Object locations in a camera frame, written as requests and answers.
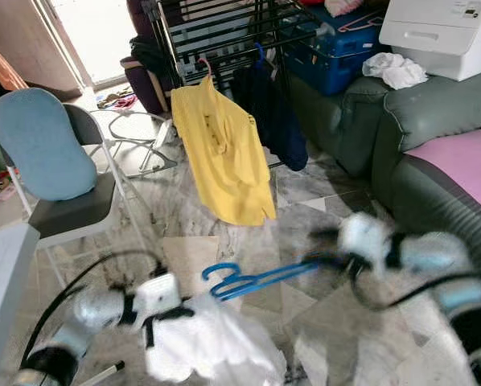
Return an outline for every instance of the clothes drying rack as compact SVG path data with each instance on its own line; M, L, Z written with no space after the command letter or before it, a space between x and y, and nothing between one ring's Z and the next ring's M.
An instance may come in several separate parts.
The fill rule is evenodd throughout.
M229 89L233 71L249 66L259 56L255 47L258 42L266 53L274 49L271 62L288 96L283 47L328 31L328 26L296 0L145 0L142 8L166 57L173 85L199 83L208 72L199 62L203 58L210 63L214 82L222 93ZM291 20L284 26L285 18ZM317 24L315 31L290 38L281 34L284 28L310 22Z

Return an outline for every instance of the white table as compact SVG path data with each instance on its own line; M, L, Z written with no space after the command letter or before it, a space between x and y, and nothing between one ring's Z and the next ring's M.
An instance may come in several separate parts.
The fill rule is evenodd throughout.
M38 240L28 224L0 229L0 362Z

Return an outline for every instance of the pink sofa seat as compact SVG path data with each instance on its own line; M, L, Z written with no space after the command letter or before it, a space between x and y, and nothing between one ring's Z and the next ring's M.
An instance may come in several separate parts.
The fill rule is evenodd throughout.
M442 170L481 204L481 129L436 138L406 153Z

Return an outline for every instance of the white cloth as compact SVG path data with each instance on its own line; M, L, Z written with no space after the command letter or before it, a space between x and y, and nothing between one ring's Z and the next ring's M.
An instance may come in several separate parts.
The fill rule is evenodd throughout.
M332 17L349 14L362 5L363 0L324 0L324 6Z
M193 371L212 385L280 386L286 359L262 325L203 294L184 303L195 311L153 324L154 347L146 351L147 372L182 382Z
M386 84L399 90L426 82L428 76L419 64L404 59L400 54L381 52L362 64L364 76L382 78Z

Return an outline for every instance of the folding chair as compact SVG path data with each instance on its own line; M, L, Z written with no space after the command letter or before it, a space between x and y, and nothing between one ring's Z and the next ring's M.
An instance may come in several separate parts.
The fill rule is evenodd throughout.
M86 145L104 151L110 172L96 172L82 148ZM99 124L87 111L62 105L40 88L10 92L0 97L0 146L28 223L40 232L38 248L45 248L61 286L66 283L51 247L110 229L121 201L139 245L147 249L126 189L137 196L151 221L153 214L113 160ZM39 198L35 207L29 204L15 167L25 188Z

